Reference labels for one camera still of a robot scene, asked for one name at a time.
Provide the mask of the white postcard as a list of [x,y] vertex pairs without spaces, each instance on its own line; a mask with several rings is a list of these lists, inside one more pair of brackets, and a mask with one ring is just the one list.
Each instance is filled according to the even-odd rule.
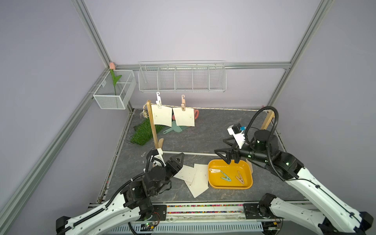
[[175,174],[173,177],[183,180],[188,183],[192,183],[194,180],[196,171],[197,169],[191,166],[183,165],[183,167],[179,170],[179,172]]
[[195,164],[196,174],[192,183],[192,187],[195,190],[208,189],[208,165],[207,164]]
[[172,108],[167,106],[152,105],[152,115],[155,125],[172,127]]
[[186,108],[185,111],[182,108],[173,108],[173,114],[177,126],[195,126],[195,113],[193,108]]
[[207,177],[195,177],[192,182],[185,181],[185,184],[194,198],[198,197],[209,188]]

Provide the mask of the green clothespin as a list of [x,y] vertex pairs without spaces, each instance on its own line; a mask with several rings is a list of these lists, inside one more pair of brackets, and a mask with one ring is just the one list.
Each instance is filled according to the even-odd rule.
[[229,176],[227,176],[223,171],[221,173],[222,173],[222,177],[221,177],[222,180],[225,180],[227,182],[232,181],[231,178]]

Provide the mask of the wooden hooked clothespin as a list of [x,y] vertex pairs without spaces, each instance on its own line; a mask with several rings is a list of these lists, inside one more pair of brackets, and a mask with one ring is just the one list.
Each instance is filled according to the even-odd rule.
[[186,110],[186,100],[185,100],[185,95],[181,95],[181,108],[182,111]]

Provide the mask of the white hooked clothespin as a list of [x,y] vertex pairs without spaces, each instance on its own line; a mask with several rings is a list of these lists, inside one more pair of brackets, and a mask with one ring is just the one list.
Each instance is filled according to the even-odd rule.
[[156,97],[157,97],[156,105],[158,106],[158,108],[161,108],[162,107],[162,100],[161,100],[161,97],[160,97],[160,92],[156,92]]

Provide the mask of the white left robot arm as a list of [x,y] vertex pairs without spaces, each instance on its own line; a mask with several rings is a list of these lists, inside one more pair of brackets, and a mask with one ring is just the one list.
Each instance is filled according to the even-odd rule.
[[146,220],[154,214],[152,197],[160,194],[171,178],[182,168],[185,154],[179,153],[164,161],[153,149],[148,152],[144,172],[131,178],[103,204],[76,217],[56,220],[58,235],[102,235],[124,223]]

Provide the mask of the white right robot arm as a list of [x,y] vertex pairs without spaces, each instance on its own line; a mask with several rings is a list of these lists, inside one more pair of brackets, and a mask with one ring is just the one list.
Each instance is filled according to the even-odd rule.
[[288,203],[267,193],[258,202],[258,214],[263,218],[279,217],[299,224],[318,235],[365,235],[374,222],[366,211],[357,211],[321,184],[290,153],[279,149],[278,138],[268,130],[257,130],[250,141],[246,131],[232,134],[223,142],[228,148],[214,152],[227,164],[249,162],[264,163],[264,169],[301,193],[318,210],[311,211]]

